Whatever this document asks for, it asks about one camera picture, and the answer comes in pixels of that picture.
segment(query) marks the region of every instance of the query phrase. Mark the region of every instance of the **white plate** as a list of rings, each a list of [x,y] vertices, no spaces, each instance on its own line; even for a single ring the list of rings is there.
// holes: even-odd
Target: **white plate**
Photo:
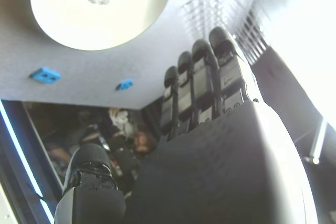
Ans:
[[[167,0],[30,0],[41,29],[53,40],[81,50],[123,44],[145,31]]]

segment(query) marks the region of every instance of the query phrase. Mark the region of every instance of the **blue block with holes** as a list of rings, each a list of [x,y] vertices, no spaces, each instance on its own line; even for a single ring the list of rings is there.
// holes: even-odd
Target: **blue block with holes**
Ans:
[[[117,86],[117,90],[126,90],[126,89],[129,89],[132,86],[133,86],[133,80],[132,79],[123,80]]]
[[[32,73],[30,77],[36,81],[48,84],[54,83],[55,81],[61,79],[61,75],[59,73],[48,68],[40,68]]]

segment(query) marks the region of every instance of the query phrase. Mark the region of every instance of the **metal wire rack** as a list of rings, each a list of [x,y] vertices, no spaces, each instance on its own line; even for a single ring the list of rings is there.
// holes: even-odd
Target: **metal wire rack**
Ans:
[[[227,29],[250,65],[267,50],[263,31],[270,19],[256,0],[190,0],[182,7],[191,40],[208,39],[216,26]]]

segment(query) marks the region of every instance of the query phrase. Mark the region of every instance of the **light strip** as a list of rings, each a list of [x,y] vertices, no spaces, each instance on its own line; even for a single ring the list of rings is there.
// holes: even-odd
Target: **light strip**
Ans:
[[[12,141],[14,143],[16,151],[17,151],[17,153],[18,153],[18,155],[19,155],[19,157],[21,159],[23,167],[25,168],[25,170],[27,172],[27,175],[28,175],[28,177],[30,179],[30,182],[33,185],[33,188],[34,188],[35,192],[41,198],[43,198],[43,194],[41,192],[41,189],[39,188],[39,186],[38,186],[38,184],[36,182],[36,179],[34,177],[34,174],[33,174],[32,170],[30,169],[28,161],[27,161],[27,159],[25,157],[25,154],[22,151],[22,148],[21,148],[21,146],[19,144],[19,141],[18,141],[18,139],[17,139],[17,137],[15,135],[15,132],[14,132],[13,127],[12,127],[12,124],[10,123],[10,120],[8,118],[8,115],[6,113],[6,110],[5,110],[4,105],[2,104],[1,100],[0,100],[0,112],[1,112],[1,115],[2,115],[2,117],[4,119],[4,121],[5,121],[6,127],[8,129],[9,134],[10,134],[10,137],[12,138]],[[53,218],[53,215],[51,214],[51,211],[50,211],[47,203],[45,201],[43,201],[42,199],[40,199],[40,202],[41,202],[42,207],[43,207],[43,209],[44,209],[44,211],[45,211],[45,213],[46,213],[46,215],[47,215],[47,217],[48,217],[48,219],[50,221],[50,224],[54,224],[54,218]]]

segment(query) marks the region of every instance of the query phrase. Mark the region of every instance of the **robotic hand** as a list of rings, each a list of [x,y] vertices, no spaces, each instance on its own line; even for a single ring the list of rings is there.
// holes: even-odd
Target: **robotic hand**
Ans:
[[[301,159],[243,53],[219,27],[209,40],[166,72],[162,137],[127,207],[102,148],[83,146],[55,223],[317,223]]]

